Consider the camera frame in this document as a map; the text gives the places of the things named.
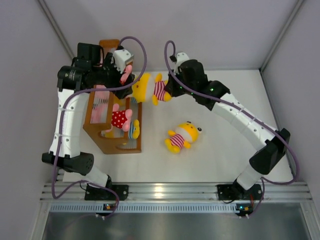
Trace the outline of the pink red-dotted toy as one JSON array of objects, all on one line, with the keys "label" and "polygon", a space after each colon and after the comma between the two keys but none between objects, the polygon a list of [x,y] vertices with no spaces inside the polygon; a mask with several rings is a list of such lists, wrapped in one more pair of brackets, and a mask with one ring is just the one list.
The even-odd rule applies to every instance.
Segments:
[{"label": "pink red-dotted toy", "polygon": [[100,107],[102,105],[107,105],[110,98],[109,91],[95,91],[94,92],[94,100],[93,100],[93,109]]},{"label": "pink red-dotted toy", "polygon": [[129,64],[129,65],[127,65],[127,66],[125,67],[125,69],[124,69],[124,71],[123,71],[123,74],[122,74],[122,76],[121,76],[121,78],[120,78],[120,83],[121,83],[122,85],[125,84],[125,82],[127,81],[128,77],[129,77],[130,74],[132,73],[132,69],[133,69],[133,67],[132,67],[131,64]]}]

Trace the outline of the yellow pink-striped toy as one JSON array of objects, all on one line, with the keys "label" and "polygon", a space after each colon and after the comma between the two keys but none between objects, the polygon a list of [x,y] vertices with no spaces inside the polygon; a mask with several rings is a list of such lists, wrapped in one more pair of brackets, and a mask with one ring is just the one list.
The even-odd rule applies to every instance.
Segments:
[{"label": "yellow pink-striped toy", "polygon": [[157,106],[159,102],[169,102],[172,96],[165,90],[168,80],[162,79],[162,74],[156,76],[144,73],[132,88],[132,97],[137,103],[152,102]]},{"label": "yellow pink-striped toy", "polygon": [[203,129],[191,121],[179,124],[174,130],[168,130],[168,137],[164,140],[166,148],[173,154],[178,154],[183,148],[190,149],[196,142]]}]

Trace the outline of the yellow pink-striped toy front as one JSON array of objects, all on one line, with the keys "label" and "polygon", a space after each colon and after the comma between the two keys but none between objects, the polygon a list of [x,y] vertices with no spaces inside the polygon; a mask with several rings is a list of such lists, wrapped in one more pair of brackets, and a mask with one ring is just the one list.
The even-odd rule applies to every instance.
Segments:
[{"label": "yellow pink-striped toy front", "polygon": [[190,149],[196,142],[203,129],[191,121],[179,124],[174,130],[168,130],[168,137],[164,140],[166,148],[173,154],[178,154],[183,148]]}]

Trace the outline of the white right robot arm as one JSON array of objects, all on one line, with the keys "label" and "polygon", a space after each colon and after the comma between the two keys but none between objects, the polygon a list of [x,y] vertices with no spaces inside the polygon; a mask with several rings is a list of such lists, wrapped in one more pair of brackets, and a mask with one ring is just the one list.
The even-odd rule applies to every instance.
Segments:
[{"label": "white right robot arm", "polygon": [[226,192],[234,200],[246,198],[256,183],[268,175],[287,152],[290,132],[270,127],[249,112],[218,80],[209,80],[203,64],[184,52],[165,56],[174,68],[168,70],[165,90],[171,97],[189,95],[195,102],[222,117],[241,133],[255,148],[246,168]]}]

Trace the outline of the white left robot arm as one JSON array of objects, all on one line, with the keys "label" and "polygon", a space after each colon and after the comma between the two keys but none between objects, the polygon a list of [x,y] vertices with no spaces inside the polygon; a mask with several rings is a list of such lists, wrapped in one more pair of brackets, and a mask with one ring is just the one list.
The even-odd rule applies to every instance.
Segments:
[{"label": "white left robot arm", "polygon": [[100,45],[79,43],[71,64],[62,66],[57,73],[56,127],[52,144],[41,160],[53,166],[54,178],[58,169],[78,174],[82,182],[96,187],[95,193],[102,200],[113,194],[111,177],[94,165],[93,154],[80,149],[83,113],[90,93],[98,92],[98,85],[119,99],[132,93],[135,76],[130,64],[133,59],[133,54],[121,45],[112,52],[105,52]]}]

